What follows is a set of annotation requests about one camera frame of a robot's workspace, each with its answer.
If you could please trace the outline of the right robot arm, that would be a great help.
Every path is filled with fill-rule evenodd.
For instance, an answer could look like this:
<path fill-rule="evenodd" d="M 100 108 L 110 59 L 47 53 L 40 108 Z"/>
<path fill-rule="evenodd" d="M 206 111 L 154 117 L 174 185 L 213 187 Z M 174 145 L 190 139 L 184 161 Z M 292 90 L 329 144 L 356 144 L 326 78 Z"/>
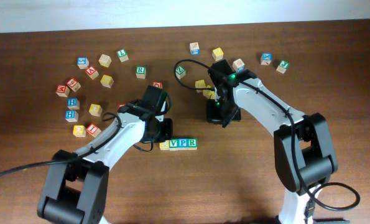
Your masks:
<path fill-rule="evenodd" d="M 275 170 L 285 187 L 284 204 L 276 223 L 314 223 L 317 197 L 338 169 L 326 119 L 306 115 L 271 93 L 248 69 L 233 71 L 219 60 L 208 74 L 217 97 L 207 102 L 207 121 L 222 127 L 241 120 L 247 111 L 274 138 Z"/>

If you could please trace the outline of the blue P block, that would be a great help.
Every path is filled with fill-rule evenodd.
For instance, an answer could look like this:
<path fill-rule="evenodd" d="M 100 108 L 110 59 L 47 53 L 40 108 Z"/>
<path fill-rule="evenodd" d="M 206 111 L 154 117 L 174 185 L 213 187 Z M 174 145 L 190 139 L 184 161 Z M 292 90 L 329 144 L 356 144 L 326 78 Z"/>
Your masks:
<path fill-rule="evenodd" d="M 187 150 L 188 149 L 188 139 L 178 139 L 178 149 Z"/>

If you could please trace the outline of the yellow C block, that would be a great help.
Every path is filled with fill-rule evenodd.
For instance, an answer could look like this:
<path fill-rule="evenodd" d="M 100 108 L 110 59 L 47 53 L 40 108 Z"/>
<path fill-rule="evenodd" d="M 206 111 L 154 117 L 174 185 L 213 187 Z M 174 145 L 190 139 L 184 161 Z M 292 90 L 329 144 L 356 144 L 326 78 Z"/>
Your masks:
<path fill-rule="evenodd" d="M 160 142 L 159 143 L 159 148 L 162 151 L 169 150 L 170 149 L 169 140 L 166 140 L 164 142 Z"/>

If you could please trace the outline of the green V block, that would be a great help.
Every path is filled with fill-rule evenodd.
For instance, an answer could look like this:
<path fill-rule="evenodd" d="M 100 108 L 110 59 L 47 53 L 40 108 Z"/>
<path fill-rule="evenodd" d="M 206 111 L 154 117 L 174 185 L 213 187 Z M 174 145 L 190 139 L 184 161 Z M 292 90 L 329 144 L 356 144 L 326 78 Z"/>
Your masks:
<path fill-rule="evenodd" d="M 170 139 L 169 140 L 169 150 L 170 151 L 177 151 L 178 150 L 178 139 Z"/>

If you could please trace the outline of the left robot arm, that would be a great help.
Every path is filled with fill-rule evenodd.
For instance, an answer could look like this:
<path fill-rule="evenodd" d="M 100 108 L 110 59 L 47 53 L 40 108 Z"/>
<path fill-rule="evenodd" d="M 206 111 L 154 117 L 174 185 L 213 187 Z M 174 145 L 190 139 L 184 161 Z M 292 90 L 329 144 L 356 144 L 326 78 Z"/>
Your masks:
<path fill-rule="evenodd" d="M 112 123 L 75 152 L 58 151 L 52 158 L 37 215 L 50 223 L 106 223 L 104 210 L 109 172 L 137 143 L 154 145 L 172 137 L 171 106 L 166 91 L 148 86 L 141 99 L 105 113 Z"/>

